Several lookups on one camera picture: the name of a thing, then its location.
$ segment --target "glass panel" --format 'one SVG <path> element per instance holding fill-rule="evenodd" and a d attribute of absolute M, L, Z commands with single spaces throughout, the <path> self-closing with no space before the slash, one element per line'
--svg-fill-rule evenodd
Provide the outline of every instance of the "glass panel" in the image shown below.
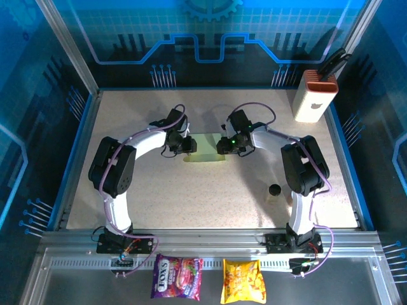
<path fill-rule="evenodd" d="M 405 2 L 380 5 L 335 98 L 363 195 L 381 231 L 406 227 L 406 14 Z"/>
<path fill-rule="evenodd" d="M 0 1 L 0 33 L 0 304 L 17 304 L 88 92 L 35 1 Z"/>
<path fill-rule="evenodd" d="M 56 0 L 100 87 L 296 87 L 365 0 Z"/>

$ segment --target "purple candy bag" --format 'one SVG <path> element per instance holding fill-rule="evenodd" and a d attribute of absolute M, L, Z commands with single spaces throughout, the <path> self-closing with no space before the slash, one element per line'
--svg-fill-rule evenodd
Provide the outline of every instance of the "purple candy bag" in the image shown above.
<path fill-rule="evenodd" d="M 203 261 L 158 254 L 154 263 L 151 298 L 183 297 L 199 301 Z"/>

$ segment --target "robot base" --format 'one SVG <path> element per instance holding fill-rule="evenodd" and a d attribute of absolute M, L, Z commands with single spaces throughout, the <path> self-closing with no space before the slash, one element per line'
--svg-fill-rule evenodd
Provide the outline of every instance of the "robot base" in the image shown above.
<path fill-rule="evenodd" d="M 133 226 L 130 227 L 128 234 L 133 233 Z M 151 234 L 137 234 L 139 236 L 152 236 Z M 131 238 L 120 236 L 108 231 L 99 235 L 96 253 L 98 254 L 121 254 L 133 241 Z M 153 238 L 143 238 L 136 242 L 129 254 L 150 254 L 153 251 Z"/>
<path fill-rule="evenodd" d="M 287 234 L 265 234 L 265 246 L 267 249 L 267 254 L 280 254 L 280 253 L 306 253 L 306 254 L 314 254 L 315 250 L 312 248 L 309 243 L 307 243 L 304 247 L 301 248 L 291 248 L 289 246 L 289 241 L 287 240 Z M 318 233 L 314 234 L 314 238 L 310 241 L 316 249 L 318 253 L 324 253 L 324 249 L 322 247 L 321 236 Z"/>

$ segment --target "speckled tabletop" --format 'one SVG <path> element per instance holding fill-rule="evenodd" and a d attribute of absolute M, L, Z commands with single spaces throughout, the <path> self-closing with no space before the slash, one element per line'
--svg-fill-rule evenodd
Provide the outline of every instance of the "speckled tabletop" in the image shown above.
<path fill-rule="evenodd" d="M 186 106 L 191 133 L 219 133 L 230 112 L 244 102 L 262 102 L 277 113 L 272 128 L 303 137 L 313 135 L 331 172 L 333 192 L 315 199 L 315 218 L 330 227 L 356 227 L 354 213 L 324 118 L 316 124 L 293 119 L 289 101 L 294 91 L 284 90 L 182 90 L 106 91 L 88 146 L 68 229 L 104 225 L 103 203 L 88 171 L 100 140 L 123 139 L 149 122 L 166 118 L 178 103 Z M 253 122 L 267 122 L 270 113 L 259 106 L 244 108 Z M 256 228 L 285 227 L 291 214 L 290 190 L 284 178 L 280 147 L 261 149 L 246 158 L 187 163 L 182 156 L 165 159 L 155 149 L 135 163 L 127 193 L 134 228 Z M 282 186 L 278 200 L 268 199 L 268 186 Z"/>

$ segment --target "white robotic arm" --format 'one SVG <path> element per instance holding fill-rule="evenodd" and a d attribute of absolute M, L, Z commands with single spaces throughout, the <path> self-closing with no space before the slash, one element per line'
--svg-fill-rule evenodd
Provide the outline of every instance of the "white robotic arm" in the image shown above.
<path fill-rule="evenodd" d="M 154 128 L 156 128 L 155 126 L 148 126 L 148 128 L 153 131 L 145 133 L 129 143 L 129 145 L 135 148 L 135 160 L 140 158 L 143 154 L 162 147 L 165 144 L 167 132 L 162 130 L 154 131 Z M 128 216 L 126 195 L 126 191 L 123 194 L 117 195 L 115 198 L 112 198 L 111 195 L 107 194 L 112 223 L 123 233 L 126 233 L 132 225 L 132 221 Z M 116 233 L 108 219 L 106 220 L 106 229 L 110 232 Z"/>
<path fill-rule="evenodd" d="M 254 152 L 256 148 L 274 151 L 276 146 L 281 147 L 281 139 L 286 143 L 281 147 L 282 162 L 293 198 L 293 211 L 286 226 L 287 243 L 292 251 L 306 247 L 315 235 L 314 223 L 310 216 L 311 192 L 322 188 L 324 181 L 306 159 L 302 149 L 306 147 L 308 155 L 315 161 L 325 178 L 329 177 L 328 166 L 316 140 L 311 136 L 302 139 L 293 138 L 269 129 L 264 123 L 252 124 L 243 110 L 233 112 L 222 127 L 226 136 L 217 143 L 219 154 L 235 153 L 244 157 Z"/>
<path fill-rule="evenodd" d="M 145 131 L 134 138 L 127 138 L 126 145 L 110 137 L 100 142 L 88 177 L 96 189 L 102 185 L 107 216 L 105 229 L 109 234 L 127 233 L 132 231 L 132 221 L 128 216 L 127 189 L 132 182 L 135 160 L 147 152 L 168 146 L 176 154 L 197 151 L 197 143 L 190 136 L 188 118 L 181 111 L 172 109 L 166 119 L 150 123 Z M 106 179 L 103 175 L 108 165 Z"/>

